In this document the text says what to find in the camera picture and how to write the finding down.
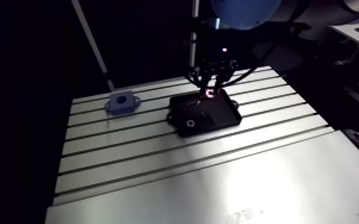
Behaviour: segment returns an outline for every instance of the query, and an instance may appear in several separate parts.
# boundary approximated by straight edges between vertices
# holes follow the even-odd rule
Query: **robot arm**
[[[222,22],[249,30],[266,21],[344,24],[359,17],[359,0],[211,0]]]

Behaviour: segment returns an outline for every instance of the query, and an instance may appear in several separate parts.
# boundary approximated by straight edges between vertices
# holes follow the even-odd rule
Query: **aluminum table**
[[[168,101],[195,86],[130,89],[128,116],[73,101],[46,223],[359,223],[359,151],[269,67],[225,89],[239,126],[184,139]]]

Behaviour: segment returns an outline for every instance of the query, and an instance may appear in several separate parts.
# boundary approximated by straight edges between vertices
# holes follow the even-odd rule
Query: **blue block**
[[[111,94],[104,108],[112,115],[122,115],[134,112],[140,104],[139,97],[134,96],[132,91],[126,91]]]

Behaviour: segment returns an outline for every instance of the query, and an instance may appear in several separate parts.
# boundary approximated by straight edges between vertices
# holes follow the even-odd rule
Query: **black plastic part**
[[[167,121],[180,137],[199,135],[239,125],[242,120],[236,105],[222,89],[214,98],[201,98],[190,92],[170,98]]]

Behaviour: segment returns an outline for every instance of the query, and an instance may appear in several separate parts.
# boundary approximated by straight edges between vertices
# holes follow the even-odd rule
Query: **mounting hole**
[[[187,120],[187,126],[188,127],[194,127],[195,126],[195,121],[194,120]]]
[[[125,96],[119,96],[116,99],[116,102],[119,104],[123,104],[126,101],[126,97]]]

